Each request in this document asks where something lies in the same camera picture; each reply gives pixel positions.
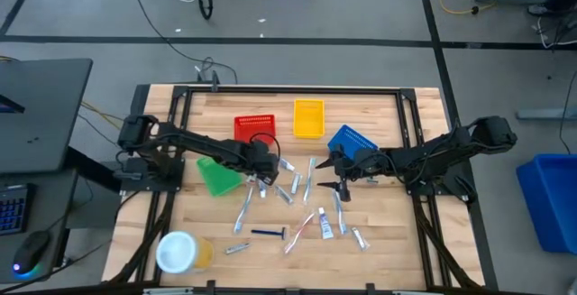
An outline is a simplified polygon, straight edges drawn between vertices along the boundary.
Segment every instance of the concrete floor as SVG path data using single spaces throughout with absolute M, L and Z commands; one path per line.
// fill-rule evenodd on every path
M 0 21 L 16 0 L 0 0 Z M 204 21 L 197 4 L 142 0 L 159 30 L 174 37 L 359 38 L 430 41 L 421 0 L 215 0 L 215 16 Z M 431 0 L 441 41 L 539 42 L 531 28 L 536 19 L 519 5 L 499 5 L 477 16 L 446 14 Z M 466 9 L 473 0 L 445 0 Z M 8 35 L 155 37 L 136 0 L 26 0 Z M 435 54 L 428 47 L 361 45 L 182 44 L 186 54 L 234 67 L 241 84 L 441 87 Z M 0 42 L 0 54 L 21 60 L 87 57 L 94 60 L 85 100 L 103 111 L 126 115 L 134 87 L 141 83 L 194 79 L 197 63 L 181 58 L 164 44 Z M 515 168 L 537 153 L 563 152 L 558 123 L 521 123 L 519 108 L 563 106 L 575 66 L 574 51 L 444 50 L 457 107 L 466 123 L 484 115 L 502 115 L 519 137 L 510 152 L 472 160 L 487 230 L 490 254 L 501 290 L 564 294 L 577 277 L 577 258 L 543 252 L 536 240 Z M 219 69 L 223 82 L 230 71 Z M 117 131 L 91 114 L 86 116 L 114 139 Z M 564 135 L 577 150 L 577 126 Z M 114 158 L 115 148 L 84 122 L 78 122 L 72 145 L 99 161 Z M 78 189 L 77 198 L 86 198 Z M 96 190 L 90 205 L 114 211 L 118 197 Z M 71 222 L 82 220 L 74 213 Z M 76 230 L 67 255 L 80 256 L 109 239 L 112 220 Z M 96 284 L 107 248 L 103 248 L 44 283 L 46 289 Z

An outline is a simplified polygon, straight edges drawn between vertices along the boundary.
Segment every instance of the blue plastic bin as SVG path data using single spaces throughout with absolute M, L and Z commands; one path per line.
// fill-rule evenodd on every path
M 543 250 L 577 254 L 577 155 L 539 154 L 517 177 Z
M 361 148 L 372 148 L 373 150 L 379 148 L 379 146 L 375 145 L 346 124 L 343 124 L 341 129 L 339 129 L 339 131 L 333 136 L 331 142 L 328 143 L 329 150 L 334 151 L 334 147 L 337 144 L 343 145 L 344 154 L 351 160 L 354 159 L 354 153 Z

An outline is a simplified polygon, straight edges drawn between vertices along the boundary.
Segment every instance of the wooden table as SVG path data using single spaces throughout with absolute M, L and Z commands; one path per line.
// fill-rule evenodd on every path
M 172 89 L 172 85 L 152 85 L 144 113 L 155 115 L 161 121 L 166 120 Z M 425 139 L 446 133 L 448 128 L 439 90 L 415 88 L 415 91 Z M 324 137 L 317 140 L 294 137 L 292 121 L 296 98 L 324 99 Z M 296 204 L 288 207 L 272 190 L 266 198 L 260 198 L 258 192 L 254 192 L 243 230 L 239 235 L 234 235 L 234 221 L 246 197 L 246 188 L 241 187 L 221 198 L 210 197 L 197 171 L 196 160 L 200 156 L 186 152 L 183 189 L 176 196 L 170 229 L 187 231 L 210 240 L 215 246 L 215 260 L 211 268 L 198 274 L 163 273 L 161 284 L 202 287 L 206 281 L 216 280 L 217 287 L 364 289 L 365 283 L 373 282 L 378 290 L 423 290 L 425 281 L 413 205 L 397 180 L 378 177 L 379 184 L 376 186 L 368 184 L 366 180 L 350 184 L 353 200 L 343 203 L 344 217 L 347 225 L 357 226 L 371 245 L 365 253 L 359 250 L 351 234 L 340 235 L 338 232 L 330 189 L 314 186 L 308 207 L 302 202 L 309 158 L 316 157 L 317 163 L 327 158 L 326 144 L 342 124 L 350 125 L 380 147 L 402 146 L 394 97 L 194 93 L 188 130 L 215 139 L 233 138 L 234 117 L 257 114 L 275 115 L 282 157 L 303 174 L 303 182 L 295 196 Z M 291 179 L 290 172 L 281 170 L 276 183 L 290 190 Z M 334 180 L 336 177 L 332 168 L 316 170 L 313 174 L 315 185 Z M 143 192 L 120 212 L 103 280 L 119 272 L 142 240 L 150 197 L 149 193 Z M 454 197 L 437 197 L 437 203 L 446 246 L 470 277 L 483 284 L 466 206 Z M 321 239 L 318 215 L 289 255 L 282 253 L 286 241 L 275 236 L 250 233 L 253 228 L 295 228 L 309 209 L 319 207 L 325 208 L 335 239 Z M 226 247 L 241 242 L 250 242 L 251 247 L 238 254 L 224 255 Z M 432 250 L 435 281 L 440 284 L 435 250 L 432 245 L 429 248 Z M 154 250 L 155 246 L 149 256 L 149 278 L 154 265 Z

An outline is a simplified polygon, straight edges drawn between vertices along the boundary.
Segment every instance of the white toothpaste tube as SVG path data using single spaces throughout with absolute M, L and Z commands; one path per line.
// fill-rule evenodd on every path
M 318 214 L 319 214 L 319 221 L 321 224 L 321 233 L 323 235 L 323 239 L 327 239 L 327 238 L 333 238 L 333 230 L 331 229 L 331 225 L 328 223 L 328 218 L 326 217 L 325 214 L 325 209 L 322 207 L 318 208 Z

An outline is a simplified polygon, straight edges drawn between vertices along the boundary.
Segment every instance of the keyboard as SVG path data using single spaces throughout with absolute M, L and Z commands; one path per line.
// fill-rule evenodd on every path
M 27 183 L 0 188 L 0 235 L 25 232 L 32 187 Z

